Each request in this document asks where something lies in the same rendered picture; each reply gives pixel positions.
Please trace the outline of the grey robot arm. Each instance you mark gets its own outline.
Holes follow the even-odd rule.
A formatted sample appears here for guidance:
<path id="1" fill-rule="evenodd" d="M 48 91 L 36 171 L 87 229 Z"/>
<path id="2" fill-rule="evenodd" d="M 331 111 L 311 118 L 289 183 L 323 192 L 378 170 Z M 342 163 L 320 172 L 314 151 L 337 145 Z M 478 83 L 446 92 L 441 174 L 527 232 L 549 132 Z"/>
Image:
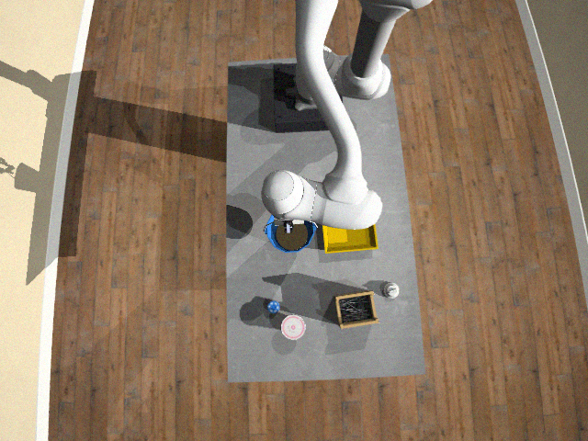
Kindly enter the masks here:
<path id="1" fill-rule="evenodd" d="M 318 108 L 338 155 L 333 171 L 322 182 L 287 170 L 276 170 L 265 178 L 261 197 L 276 219 L 306 220 L 347 230 L 376 223 L 382 203 L 367 189 L 359 141 L 339 96 L 371 100 L 386 94 L 390 70 L 380 57 L 394 23 L 431 1 L 359 0 L 362 13 L 354 51 L 340 58 L 323 45 L 338 0 L 295 0 L 295 87 L 286 89 L 286 96 L 296 97 L 297 111 Z"/>

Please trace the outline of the yellow shallow tray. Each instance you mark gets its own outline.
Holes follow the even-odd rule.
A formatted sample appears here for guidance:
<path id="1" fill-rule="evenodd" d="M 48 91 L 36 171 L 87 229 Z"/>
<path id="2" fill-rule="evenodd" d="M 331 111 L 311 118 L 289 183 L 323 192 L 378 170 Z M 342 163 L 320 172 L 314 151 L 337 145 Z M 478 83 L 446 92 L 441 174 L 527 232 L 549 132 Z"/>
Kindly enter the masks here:
<path id="1" fill-rule="evenodd" d="M 375 224 L 366 229 L 347 230 L 322 226 L 325 253 L 379 249 Z"/>

